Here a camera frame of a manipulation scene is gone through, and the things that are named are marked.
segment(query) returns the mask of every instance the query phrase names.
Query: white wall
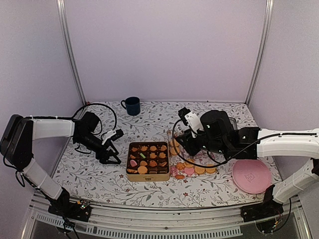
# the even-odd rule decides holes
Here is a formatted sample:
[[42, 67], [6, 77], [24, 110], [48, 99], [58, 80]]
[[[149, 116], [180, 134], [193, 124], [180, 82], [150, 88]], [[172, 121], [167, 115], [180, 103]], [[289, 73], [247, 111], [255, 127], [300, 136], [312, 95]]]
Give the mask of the white wall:
[[[319, 127], [319, 1], [275, 1], [270, 34], [250, 110], [261, 127]], [[286, 178], [305, 158], [278, 157]], [[319, 183], [300, 199], [313, 238], [319, 238]]]
[[65, 4], [87, 100], [245, 101], [265, 0]]
[[[56, 0], [0, 3], [0, 136], [12, 114], [71, 116], [80, 106], [62, 38]], [[48, 172], [65, 139], [34, 143]], [[16, 239], [33, 190], [0, 165], [0, 238]]]

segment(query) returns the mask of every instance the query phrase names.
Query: black cable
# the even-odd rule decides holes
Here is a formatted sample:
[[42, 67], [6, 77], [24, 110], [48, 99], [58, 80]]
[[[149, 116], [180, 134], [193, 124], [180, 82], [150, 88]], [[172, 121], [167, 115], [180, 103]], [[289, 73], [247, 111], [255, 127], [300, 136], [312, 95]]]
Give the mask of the black cable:
[[80, 108], [74, 113], [74, 115], [72, 116], [72, 118], [76, 117], [76, 115], [77, 115], [81, 110], [83, 110], [84, 108], [89, 107], [89, 106], [104, 106], [104, 107], [108, 108], [108, 109], [113, 113], [113, 115], [114, 115], [114, 127], [113, 127], [113, 130], [115, 130], [116, 125], [117, 125], [116, 113], [115, 113], [115, 111], [114, 111], [111, 107], [109, 107], [109, 106], [107, 106], [107, 105], [105, 105], [105, 104], [102, 104], [102, 103], [91, 103], [91, 104], [87, 104], [87, 105], [85, 105], [85, 106], [82, 106], [82, 107], [80, 107]]
[[18, 181], [18, 183], [22, 186], [22, 188], [25, 188], [24, 178], [23, 178], [23, 176], [20, 174], [20, 177], [21, 177], [21, 181], [20, 181], [20, 179], [18, 178], [18, 173], [19, 173], [19, 171], [17, 170], [17, 171], [15, 172], [15, 178], [16, 178], [16, 180]]
[[74, 150], [77, 151], [78, 153], [83, 153], [83, 154], [91, 154], [91, 153], [92, 153], [91, 150], [90, 150], [90, 152], [83, 152], [83, 151], [79, 150], [80, 147], [81, 147], [81, 145], [79, 144], [79, 145], [77, 146], [77, 148], [75, 148]]
[[290, 217], [290, 214], [291, 214], [291, 207], [292, 207], [292, 203], [291, 203], [291, 198], [289, 198], [289, 202], [290, 202], [290, 205], [289, 205], [289, 213], [288, 213], [288, 216], [287, 216], [287, 218], [286, 218], [286, 220], [285, 220], [285, 222], [279, 227], [279, 228], [275, 228], [274, 229], [274, 233], [275, 232], [277, 232], [277, 231], [279, 231], [281, 228], [283, 228], [284, 227], [284, 225], [286, 225], [286, 223], [288, 222], [288, 220], [289, 220], [289, 217]]
[[5, 157], [6, 157], [6, 153], [3, 155], [3, 164], [4, 164], [6, 167], [9, 167], [9, 168], [13, 168], [13, 169], [15, 169], [15, 170], [18, 170], [16, 167], [7, 164], [7, 163], [5, 162]]

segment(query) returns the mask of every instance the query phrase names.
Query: pink lid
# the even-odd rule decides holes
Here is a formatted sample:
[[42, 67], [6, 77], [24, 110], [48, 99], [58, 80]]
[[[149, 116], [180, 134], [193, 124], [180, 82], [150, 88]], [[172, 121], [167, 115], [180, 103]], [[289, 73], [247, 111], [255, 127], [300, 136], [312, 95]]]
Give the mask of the pink lid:
[[263, 193], [271, 185], [271, 173], [260, 160], [240, 159], [233, 166], [235, 184], [251, 194]]

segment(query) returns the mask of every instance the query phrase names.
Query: floral tablecloth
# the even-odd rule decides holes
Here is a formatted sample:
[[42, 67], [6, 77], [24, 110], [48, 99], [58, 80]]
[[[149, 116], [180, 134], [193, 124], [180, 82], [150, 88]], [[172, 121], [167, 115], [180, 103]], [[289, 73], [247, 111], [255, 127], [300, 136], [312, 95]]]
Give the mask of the floral tablecloth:
[[[118, 126], [124, 136], [114, 142], [120, 152], [120, 165], [102, 165], [95, 154], [76, 152], [76, 144], [69, 143], [53, 179], [71, 196], [110, 204], [192, 208], [230, 206], [262, 201], [263, 194], [247, 194], [233, 182], [231, 169], [236, 160], [218, 168], [217, 174], [166, 182], [130, 182], [126, 177], [127, 151], [130, 142], [167, 140], [167, 130], [178, 120], [177, 112], [183, 107], [199, 115], [209, 110], [224, 110], [236, 118], [238, 128], [256, 126], [245, 104], [141, 102], [141, 113], [129, 116], [119, 102], [106, 102], [117, 114]], [[101, 120], [103, 131], [114, 124], [112, 113], [102, 106], [90, 106]], [[261, 159], [272, 173], [272, 183], [281, 181], [273, 158]]]

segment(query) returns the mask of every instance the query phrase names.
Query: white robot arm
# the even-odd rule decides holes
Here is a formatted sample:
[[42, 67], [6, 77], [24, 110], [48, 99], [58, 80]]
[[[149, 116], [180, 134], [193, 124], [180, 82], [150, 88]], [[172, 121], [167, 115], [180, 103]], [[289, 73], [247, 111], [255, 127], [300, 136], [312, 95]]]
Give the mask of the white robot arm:
[[88, 221], [91, 208], [81, 201], [70, 202], [69, 193], [59, 186], [36, 162], [32, 154], [32, 141], [49, 137], [73, 137], [73, 143], [80, 143], [94, 151], [103, 164], [119, 164], [118, 151], [112, 141], [123, 136], [121, 129], [105, 133], [105, 138], [97, 138], [93, 132], [100, 119], [86, 112], [81, 119], [59, 117], [22, 117], [13, 115], [0, 142], [3, 161], [7, 159], [16, 175], [19, 173], [34, 189], [39, 190], [51, 203], [49, 212], [81, 221]]
[[270, 186], [261, 204], [242, 208], [244, 221], [274, 216], [290, 197], [319, 181], [319, 128], [304, 131], [275, 131], [246, 127], [234, 130], [226, 112], [209, 111], [200, 118], [184, 108], [178, 112], [190, 129], [176, 140], [191, 155], [201, 149], [223, 153], [226, 161], [267, 156], [310, 157], [306, 164], [286, 180]]

